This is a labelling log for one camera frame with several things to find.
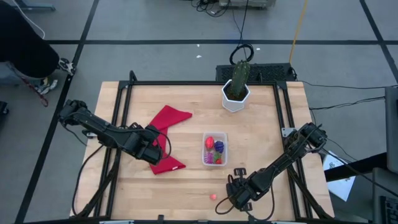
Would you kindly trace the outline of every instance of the concrete floor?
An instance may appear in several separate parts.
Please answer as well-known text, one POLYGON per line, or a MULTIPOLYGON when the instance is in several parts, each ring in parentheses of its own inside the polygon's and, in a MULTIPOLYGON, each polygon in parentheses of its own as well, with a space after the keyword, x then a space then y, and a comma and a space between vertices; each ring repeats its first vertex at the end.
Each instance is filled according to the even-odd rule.
MULTIPOLYGON (((48 40, 79 40, 93 0, 40 0, 55 12, 27 15, 46 31, 48 40)), ((304 0, 278 0, 267 11, 248 10, 245 40, 292 40, 304 0)), ((395 0, 366 0, 384 40, 398 40, 395 0)), ((244 10, 235 10, 239 26, 244 10)), ((239 39, 231 11, 219 18, 196 12, 189 1, 99 0, 88 40, 239 39)), ((309 0, 300 40, 377 40, 359 0, 309 0)), ((78 42, 53 45, 72 59, 78 42)), ((103 81, 126 80, 134 70, 139 80, 214 80, 215 67, 229 64, 235 44, 85 45, 67 98, 78 98, 95 108, 103 81)), ((398 60, 398 46, 387 46, 398 60)), ((252 63, 285 63, 290 45, 254 45, 252 63)), ((326 85, 395 85, 396 79, 379 45, 297 45, 292 62, 299 80, 326 85)), ((10 113, 0 134, 0 223, 12 223, 42 148, 60 96, 65 75, 56 73, 59 88, 48 95, 44 108, 25 86, 0 87, 0 100, 10 113)), ((383 90, 344 90, 306 86, 311 107, 354 102, 382 96, 383 90)), ((315 112, 329 137, 357 159, 386 151, 384 102, 315 112)), ((26 216, 27 222, 67 218, 84 146, 59 125, 26 216)), ((326 145, 349 159, 334 144, 326 145)), ((371 208, 366 183, 357 178, 349 201, 364 201, 357 210, 371 208)), ((332 198, 335 210, 347 203, 332 198)))

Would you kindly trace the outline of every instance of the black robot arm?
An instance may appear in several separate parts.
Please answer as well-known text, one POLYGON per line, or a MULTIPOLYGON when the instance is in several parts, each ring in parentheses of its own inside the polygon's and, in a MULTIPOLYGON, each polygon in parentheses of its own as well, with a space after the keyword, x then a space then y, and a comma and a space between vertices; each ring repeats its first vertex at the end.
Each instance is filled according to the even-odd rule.
POLYGON ((157 165, 162 158, 159 146, 153 146, 159 131, 152 125, 145 129, 137 123, 130 127, 115 127, 109 122, 92 114, 86 103, 68 100, 59 113, 59 121, 63 126, 81 125, 98 137, 98 141, 106 147, 121 149, 136 159, 142 159, 157 165))
POLYGON ((229 201, 242 209, 249 200, 257 201, 270 189, 272 181, 283 170, 308 152, 318 152, 326 144, 327 135, 313 123, 307 123, 298 131, 293 130, 285 139, 287 149, 267 168, 253 172, 247 179, 234 179, 226 185, 229 201))

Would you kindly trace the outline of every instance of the white pot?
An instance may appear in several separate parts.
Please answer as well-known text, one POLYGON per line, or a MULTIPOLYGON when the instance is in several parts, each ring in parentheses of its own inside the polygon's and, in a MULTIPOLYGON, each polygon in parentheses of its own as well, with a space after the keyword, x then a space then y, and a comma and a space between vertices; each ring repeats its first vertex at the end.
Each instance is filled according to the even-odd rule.
POLYGON ((229 100, 224 92, 224 89, 229 85, 231 81, 232 80, 228 80, 228 82, 225 83, 223 89, 221 90, 223 92, 223 107, 230 112, 237 112, 244 108, 244 104, 250 95, 250 90, 248 86, 245 85, 247 94, 242 101, 229 100))

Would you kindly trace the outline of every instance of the red towel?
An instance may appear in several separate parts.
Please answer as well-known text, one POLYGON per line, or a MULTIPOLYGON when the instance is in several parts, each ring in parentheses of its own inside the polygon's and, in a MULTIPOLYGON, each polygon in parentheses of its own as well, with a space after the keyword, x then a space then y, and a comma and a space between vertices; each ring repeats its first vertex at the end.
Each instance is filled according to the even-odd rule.
MULTIPOLYGON (((171 106, 166 105, 155 116, 150 124, 155 126, 160 132, 167 134, 168 127, 191 117, 191 113, 179 111, 172 108, 171 106)), ((160 134, 157 139, 159 140, 160 147, 163 150, 163 157, 167 157, 169 149, 166 150, 165 136, 160 134)), ((162 159, 157 166, 150 165, 150 168, 152 169, 152 172, 156 175, 163 172, 185 168, 185 165, 174 159, 172 156, 169 156, 167 159, 162 159)))

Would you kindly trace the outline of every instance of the black wire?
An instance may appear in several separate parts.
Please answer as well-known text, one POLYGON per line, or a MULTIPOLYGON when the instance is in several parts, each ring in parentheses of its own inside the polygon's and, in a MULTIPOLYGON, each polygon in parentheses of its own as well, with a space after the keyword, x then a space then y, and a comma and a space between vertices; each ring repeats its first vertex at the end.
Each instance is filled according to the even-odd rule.
POLYGON ((86 165, 86 163, 98 152, 100 151, 100 149, 103 147, 104 145, 101 145, 99 148, 97 148, 97 150, 95 150, 90 156, 87 157, 87 159, 84 161, 83 165, 81 165, 79 173, 77 175, 77 181, 76 181, 76 186, 75 186, 75 191, 73 193, 73 198, 72 198, 72 212, 74 215, 77 215, 77 212, 75 210, 75 198, 76 198, 76 193, 77 193, 77 189, 79 188, 79 182, 80 182, 80 176, 81 176, 81 172, 83 171, 84 166, 86 165))
POLYGON ((345 106, 353 106, 353 105, 357 105, 360 103, 367 103, 367 102, 372 102, 372 101, 377 101, 377 100, 383 100, 385 98, 385 96, 378 96, 378 97, 374 97, 374 98, 367 98, 367 99, 363 99, 363 100, 358 100, 355 101, 354 103, 342 103, 342 104, 338 104, 338 105, 333 105, 333 106, 324 106, 324 107, 320 107, 320 108, 310 108, 310 110, 328 110, 328 109, 332 109, 332 108, 342 108, 345 106))
MULTIPOLYGON (((235 19, 235 10, 234 10, 234 8, 232 7, 231 9, 232 9, 232 18, 234 19, 236 28, 238 28, 238 31, 239 31, 239 33, 241 34, 241 35, 240 35, 240 38, 239 38, 239 43, 241 43, 241 41, 242 41, 242 39, 243 39, 242 30, 241 30, 241 28, 238 26, 238 23, 236 22, 236 19, 235 19)), ((248 56, 246 55, 246 48, 243 48, 243 52, 244 52, 244 57, 245 57, 246 60, 247 60, 247 59, 248 59, 248 56)))
POLYGON ((308 85, 311 86, 319 86, 319 87, 327 87, 327 88, 349 88, 349 89, 355 89, 355 90, 374 90, 374 89, 379 89, 379 88, 386 88, 386 87, 396 87, 398 85, 392 85, 392 86, 373 86, 373 87, 353 87, 353 86, 339 86, 339 85, 316 85, 312 84, 303 80, 298 80, 299 82, 304 82, 308 85))
MULTIPOLYGON (((306 148, 307 150, 313 150, 313 148, 310 146, 310 145, 308 145, 309 146, 309 148, 306 148)), ((340 159, 342 159, 342 160, 344 160, 344 161, 346 161, 346 162, 348 162, 348 163, 351 163, 351 162, 353 162, 353 161, 351 161, 351 160, 348 160, 348 159, 344 159, 344 158, 341 158, 341 157, 339 157, 340 159)))
POLYGON ((244 56, 245 56, 247 62, 250 62, 250 61, 253 59, 253 56, 254 56, 254 49, 253 49, 253 46, 252 46, 251 44, 242 44, 242 42, 243 42, 243 29, 244 29, 244 23, 246 22, 246 14, 247 14, 247 12, 248 12, 248 6, 249 6, 249 0, 246 1, 246 8, 245 8, 245 10, 244 10, 244 17, 243 17, 243 22, 242 22, 242 28, 241 28, 241 29, 239 29, 238 23, 236 22, 236 19, 235 19, 234 10, 232 10, 233 18, 234 18, 236 27, 238 27, 238 30, 239 30, 239 33, 240 33, 240 38, 239 38, 239 42, 238 42, 238 45, 236 46, 235 50, 234 50, 234 51, 231 53, 231 55, 229 56, 229 62, 230 62, 231 65, 234 65, 234 64, 235 64, 235 63, 233 62, 233 57, 234 57, 235 53, 236 53, 239 49, 241 49, 241 48, 243 48, 243 50, 244 50, 244 56), (245 50, 245 48, 247 48, 247 49, 250 50, 250 55, 249 55, 249 57, 247 57, 247 55, 246 55, 246 50, 245 50))
MULTIPOLYGON (((167 137, 166 134, 164 134, 164 133, 162 133, 162 132, 160 132, 160 131, 155 131, 155 130, 151 130, 151 129, 145 129, 145 130, 153 131, 153 132, 155 132, 155 133, 159 133, 159 134, 163 135, 163 136, 166 138, 166 140, 167 140, 167 142, 168 142, 168 144, 169 144, 169 153, 167 154, 167 156, 166 156, 165 158, 162 158, 162 159, 167 159, 167 158, 169 158, 170 155, 171 155, 171 153, 172 153, 172 143, 170 142, 169 137, 167 137)), ((156 143, 159 145, 159 148, 160 148, 160 144, 159 144, 159 141, 158 141, 157 138, 156 138, 156 141, 157 141, 156 143)))
POLYGON ((312 117, 313 117, 313 123, 314 123, 315 125, 317 125, 317 118, 315 117, 315 114, 313 113, 312 110, 310 110, 310 112, 311 112, 312 117))
POLYGON ((228 197, 224 198, 223 200, 221 200, 220 202, 218 202, 218 204, 216 205, 215 212, 216 212, 218 215, 226 215, 226 214, 228 214, 230 211, 232 211, 232 209, 234 208, 234 205, 232 205, 231 208, 229 208, 226 212, 218 212, 218 211, 217 211, 218 206, 221 205, 221 203, 223 203, 223 202, 224 202, 225 200, 227 200, 227 199, 228 199, 228 197))
POLYGON ((71 131, 71 130, 70 130, 69 128, 67 128, 65 125, 63 125, 63 124, 61 124, 61 125, 62 125, 63 128, 65 128, 65 130, 67 130, 68 132, 72 133, 72 134, 77 138, 77 140, 80 141, 80 143, 82 143, 83 145, 87 146, 87 144, 84 143, 84 142, 77 136, 76 133, 74 133, 73 131, 71 131))
POLYGON ((341 150, 343 150, 343 152, 344 152, 348 157, 352 158, 354 161, 358 161, 358 160, 355 159, 354 157, 350 156, 350 155, 343 149, 343 147, 341 147, 339 144, 337 144, 337 142, 331 140, 330 138, 327 138, 327 140, 329 140, 329 141, 335 143, 341 150))
POLYGON ((220 9, 216 12, 214 12, 214 14, 210 13, 209 11, 213 8, 213 6, 218 2, 218 0, 199 0, 197 1, 197 5, 194 6, 193 5, 193 0, 191 0, 191 6, 195 7, 196 10, 198 12, 206 12, 206 14, 208 14, 211 17, 217 18, 217 17, 221 17, 222 15, 225 14, 225 12, 228 10, 229 8, 229 4, 231 3, 231 0, 228 0, 227 5, 224 7, 224 9, 220 9))
POLYGON ((268 221, 273 215, 274 215, 274 211, 275 211, 275 197, 274 197, 274 188, 272 187, 272 182, 271 182, 271 197, 272 197, 272 209, 271 209, 271 213, 269 214, 269 216, 265 219, 258 219, 256 217, 254 217, 252 214, 250 214, 248 211, 245 211, 250 217, 252 217, 255 220, 259 220, 259 221, 268 221))
POLYGON ((386 192, 389 192, 390 194, 392 194, 395 197, 398 197, 398 194, 396 194, 395 192, 391 191, 390 189, 386 188, 385 186, 371 180, 370 178, 366 177, 364 174, 361 174, 360 172, 358 172, 356 169, 352 168, 350 165, 348 165, 347 163, 345 163, 344 161, 342 161, 341 159, 339 159, 339 157, 333 155, 332 153, 328 152, 326 149, 323 149, 327 154, 333 156, 335 159, 337 159, 338 161, 342 162, 344 166, 346 166, 349 170, 351 170, 352 172, 354 172, 357 175, 362 176, 363 178, 365 178, 366 180, 370 181, 372 184, 380 187, 381 189, 385 190, 386 192))

